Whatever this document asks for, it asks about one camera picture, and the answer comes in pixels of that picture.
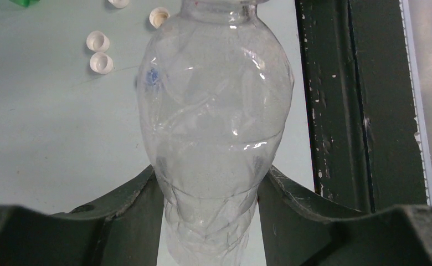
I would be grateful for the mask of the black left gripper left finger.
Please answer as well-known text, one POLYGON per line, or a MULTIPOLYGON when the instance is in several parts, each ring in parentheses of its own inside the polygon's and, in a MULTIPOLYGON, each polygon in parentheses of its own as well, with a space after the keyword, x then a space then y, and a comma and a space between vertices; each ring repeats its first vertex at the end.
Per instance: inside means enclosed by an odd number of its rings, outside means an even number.
POLYGON ((162 216, 151 166, 69 213, 0 205, 0 265, 156 265, 162 216))

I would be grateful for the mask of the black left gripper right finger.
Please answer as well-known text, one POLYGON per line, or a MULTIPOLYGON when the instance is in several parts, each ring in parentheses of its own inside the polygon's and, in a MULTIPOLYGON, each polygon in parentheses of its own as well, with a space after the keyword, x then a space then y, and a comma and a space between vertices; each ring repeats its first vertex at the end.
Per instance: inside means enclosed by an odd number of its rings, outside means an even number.
POLYGON ((258 189, 267 265, 432 265, 432 207, 368 214, 271 167, 258 189))

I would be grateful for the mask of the clear ribbed plastic bottle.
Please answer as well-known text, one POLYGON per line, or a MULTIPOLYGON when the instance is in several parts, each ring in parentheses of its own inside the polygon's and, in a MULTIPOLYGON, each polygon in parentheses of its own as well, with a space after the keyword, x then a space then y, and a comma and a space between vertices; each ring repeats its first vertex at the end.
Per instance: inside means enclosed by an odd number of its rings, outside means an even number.
POLYGON ((141 134, 178 265, 239 265, 294 77, 258 1, 182 1, 137 76, 141 134), (156 68, 160 82, 145 84, 156 68))

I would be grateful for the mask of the green plastic bottle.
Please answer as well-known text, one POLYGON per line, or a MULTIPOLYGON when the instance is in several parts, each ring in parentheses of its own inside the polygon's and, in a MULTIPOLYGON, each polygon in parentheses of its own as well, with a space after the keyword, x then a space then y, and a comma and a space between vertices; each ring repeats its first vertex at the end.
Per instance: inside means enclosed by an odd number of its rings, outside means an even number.
POLYGON ((21 7, 29 7, 33 4, 36 4, 39 2, 39 0, 10 0, 10 2, 21 6, 21 7))

